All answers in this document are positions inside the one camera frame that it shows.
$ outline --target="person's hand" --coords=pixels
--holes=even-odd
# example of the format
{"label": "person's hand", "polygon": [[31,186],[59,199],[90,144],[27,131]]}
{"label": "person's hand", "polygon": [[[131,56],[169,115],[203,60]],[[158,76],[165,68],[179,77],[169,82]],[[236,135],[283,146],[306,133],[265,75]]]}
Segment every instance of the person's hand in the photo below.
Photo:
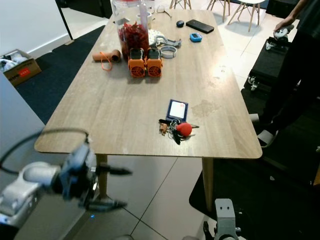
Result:
{"label": "person's hand", "polygon": [[291,25],[296,19],[292,16],[287,16],[285,19],[283,19],[281,22],[279,22],[276,26],[275,29],[273,30],[274,32],[278,31],[279,29]]}

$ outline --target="black pants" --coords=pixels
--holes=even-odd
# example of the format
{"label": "black pants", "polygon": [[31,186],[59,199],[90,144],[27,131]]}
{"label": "black pants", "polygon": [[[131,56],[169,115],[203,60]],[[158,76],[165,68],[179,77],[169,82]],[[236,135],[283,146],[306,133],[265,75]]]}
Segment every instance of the black pants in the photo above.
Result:
{"label": "black pants", "polygon": [[[266,121],[273,119],[272,129],[280,130],[293,123],[320,96],[319,54],[320,41],[298,31],[263,111]],[[300,80],[297,92],[290,98]]]}

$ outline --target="black phone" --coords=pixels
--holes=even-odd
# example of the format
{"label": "black phone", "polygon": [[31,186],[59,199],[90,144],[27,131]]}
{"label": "black phone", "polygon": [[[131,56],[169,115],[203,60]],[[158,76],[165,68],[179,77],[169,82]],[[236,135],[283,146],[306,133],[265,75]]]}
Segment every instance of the black phone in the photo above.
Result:
{"label": "black phone", "polygon": [[211,33],[213,30],[215,30],[215,28],[213,26],[204,24],[204,23],[197,21],[197,20],[194,20],[194,19],[187,21],[185,23],[185,25],[187,25],[188,27],[193,28],[195,30],[198,30],[202,33],[205,33],[205,34]]}

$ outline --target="red ball keychain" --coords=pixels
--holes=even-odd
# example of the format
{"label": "red ball keychain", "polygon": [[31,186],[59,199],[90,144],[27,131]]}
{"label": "red ball keychain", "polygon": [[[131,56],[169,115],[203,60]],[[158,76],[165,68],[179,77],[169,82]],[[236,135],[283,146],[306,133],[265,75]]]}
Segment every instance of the red ball keychain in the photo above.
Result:
{"label": "red ball keychain", "polygon": [[192,132],[191,124],[184,122],[176,126],[176,130],[184,137],[188,137]]}

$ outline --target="white object in hand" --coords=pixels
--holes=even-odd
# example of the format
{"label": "white object in hand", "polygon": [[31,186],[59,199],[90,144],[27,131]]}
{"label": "white object in hand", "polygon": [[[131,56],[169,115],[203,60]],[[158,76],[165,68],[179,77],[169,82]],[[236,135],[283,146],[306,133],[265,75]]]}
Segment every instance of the white object in hand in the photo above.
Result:
{"label": "white object in hand", "polygon": [[274,31],[273,32],[273,36],[276,38],[276,39],[280,39],[280,38],[283,38],[285,37],[288,33],[290,33],[290,31],[292,29],[294,29],[294,25],[288,25],[288,26],[284,26],[282,28],[280,28],[278,31]]}

